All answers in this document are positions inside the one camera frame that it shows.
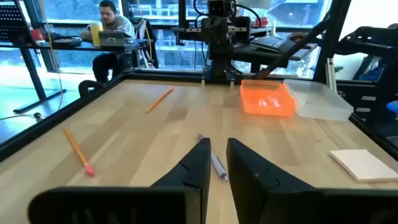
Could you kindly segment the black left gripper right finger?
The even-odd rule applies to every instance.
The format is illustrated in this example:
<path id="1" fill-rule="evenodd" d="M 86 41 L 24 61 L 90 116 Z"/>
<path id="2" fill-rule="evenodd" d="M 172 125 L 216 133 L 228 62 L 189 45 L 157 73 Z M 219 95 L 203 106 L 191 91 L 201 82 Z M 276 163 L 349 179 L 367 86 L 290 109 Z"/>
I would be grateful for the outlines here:
<path id="1" fill-rule="evenodd" d="M 228 176 L 240 223 L 397 223 L 397 191 L 316 188 L 229 138 Z"/>

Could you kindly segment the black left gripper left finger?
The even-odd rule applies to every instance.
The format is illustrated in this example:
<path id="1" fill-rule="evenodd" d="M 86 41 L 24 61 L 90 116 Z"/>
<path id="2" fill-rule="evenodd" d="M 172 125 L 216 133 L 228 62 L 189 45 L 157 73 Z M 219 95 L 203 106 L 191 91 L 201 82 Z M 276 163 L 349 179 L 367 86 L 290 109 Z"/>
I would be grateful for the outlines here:
<path id="1" fill-rule="evenodd" d="M 30 202 L 31 223 L 205 223 L 211 142 L 199 140 L 149 187 L 69 186 Z"/>

